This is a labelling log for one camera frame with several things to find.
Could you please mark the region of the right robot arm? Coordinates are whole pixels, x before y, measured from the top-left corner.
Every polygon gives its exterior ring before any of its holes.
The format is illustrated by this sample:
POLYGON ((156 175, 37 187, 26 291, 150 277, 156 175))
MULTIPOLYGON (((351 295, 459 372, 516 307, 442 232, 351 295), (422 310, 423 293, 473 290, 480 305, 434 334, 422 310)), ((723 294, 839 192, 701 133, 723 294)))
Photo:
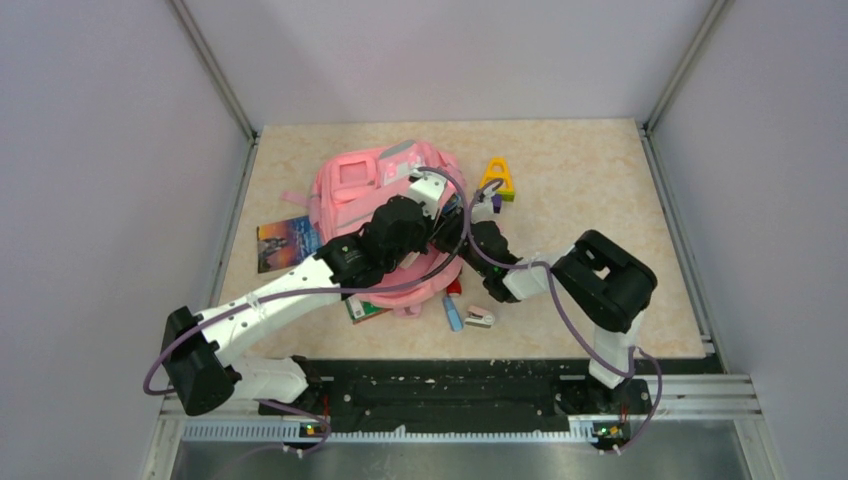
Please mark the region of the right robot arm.
POLYGON ((460 239, 461 213, 441 216, 431 244, 458 256, 482 278, 496 301, 518 303, 562 288, 594 324, 593 343, 569 331, 590 356, 586 397, 600 412, 612 412, 627 397, 625 380, 633 375, 635 337, 658 286, 645 263, 596 230, 585 231, 565 253, 538 255, 526 261, 513 255, 507 239, 491 220, 474 222, 460 239))

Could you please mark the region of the Jane Eyre book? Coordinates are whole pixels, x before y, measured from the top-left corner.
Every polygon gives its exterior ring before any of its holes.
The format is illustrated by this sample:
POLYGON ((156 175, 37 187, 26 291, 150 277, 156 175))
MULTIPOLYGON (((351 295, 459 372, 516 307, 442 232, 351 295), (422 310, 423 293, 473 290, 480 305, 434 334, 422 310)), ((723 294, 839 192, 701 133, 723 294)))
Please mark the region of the Jane Eyre book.
POLYGON ((300 264, 322 245, 308 215, 256 227, 257 273, 284 270, 300 264))

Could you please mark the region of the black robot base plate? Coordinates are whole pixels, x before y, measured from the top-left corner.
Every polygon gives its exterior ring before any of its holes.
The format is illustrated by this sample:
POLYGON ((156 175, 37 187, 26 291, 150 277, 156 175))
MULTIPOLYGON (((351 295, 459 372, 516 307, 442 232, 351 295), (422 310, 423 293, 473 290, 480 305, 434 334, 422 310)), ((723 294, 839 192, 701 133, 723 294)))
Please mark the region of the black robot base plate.
POLYGON ((630 378, 609 389, 576 359, 317 360, 318 397, 330 415, 402 412, 436 407, 524 408, 542 416, 646 414, 652 395, 646 381, 630 378))

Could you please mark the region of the pink student backpack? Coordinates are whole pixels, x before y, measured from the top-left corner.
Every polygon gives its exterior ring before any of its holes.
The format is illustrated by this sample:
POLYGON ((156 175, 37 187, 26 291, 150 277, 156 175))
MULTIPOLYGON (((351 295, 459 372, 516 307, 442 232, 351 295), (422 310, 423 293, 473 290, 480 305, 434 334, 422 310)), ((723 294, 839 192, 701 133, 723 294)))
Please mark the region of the pink student backpack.
MULTIPOLYGON (((283 191, 283 201, 303 206, 323 241, 353 233, 371 219, 373 212, 395 195, 403 195, 410 185, 409 176, 419 167, 431 167, 449 173, 460 189, 467 182, 456 157, 428 142, 407 140, 393 146, 359 150, 338 155, 323 164, 307 195, 283 191)), ((458 188, 446 181, 442 207, 458 188)), ((387 274, 378 284, 393 286, 418 280, 437 268, 448 253, 421 253, 387 274)), ((426 300, 436 296, 459 276, 460 260, 452 260, 434 277, 405 290, 385 293, 361 293, 355 297, 375 306, 393 310, 396 316, 415 317, 426 300)))

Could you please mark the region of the blue back-cover book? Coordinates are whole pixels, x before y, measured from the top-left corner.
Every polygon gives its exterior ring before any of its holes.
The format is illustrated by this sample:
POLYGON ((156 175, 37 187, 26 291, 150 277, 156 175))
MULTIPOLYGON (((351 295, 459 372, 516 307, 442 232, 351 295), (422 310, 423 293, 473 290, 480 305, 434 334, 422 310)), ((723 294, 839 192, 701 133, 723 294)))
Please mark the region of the blue back-cover book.
POLYGON ((461 210, 464 205, 461 197, 454 193, 441 208, 442 215, 449 215, 456 210, 461 210))

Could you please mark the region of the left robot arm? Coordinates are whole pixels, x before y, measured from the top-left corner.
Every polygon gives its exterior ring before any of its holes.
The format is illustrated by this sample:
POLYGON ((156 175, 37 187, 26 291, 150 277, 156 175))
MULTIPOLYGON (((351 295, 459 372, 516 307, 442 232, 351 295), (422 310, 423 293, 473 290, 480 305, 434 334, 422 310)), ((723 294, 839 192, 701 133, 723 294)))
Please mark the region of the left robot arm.
POLYGON ((424 253, 440 207, 397 195, 354 233, 327 241, 276 280, 217 308, 182 307, 166 322, 159 358, 184 412, 207 414, 230 399, 276 400, 297 413, 319 404, 320 386, 287 358, 247 360, 267 335, 357 293, 383 293, 383 278, 424 253))

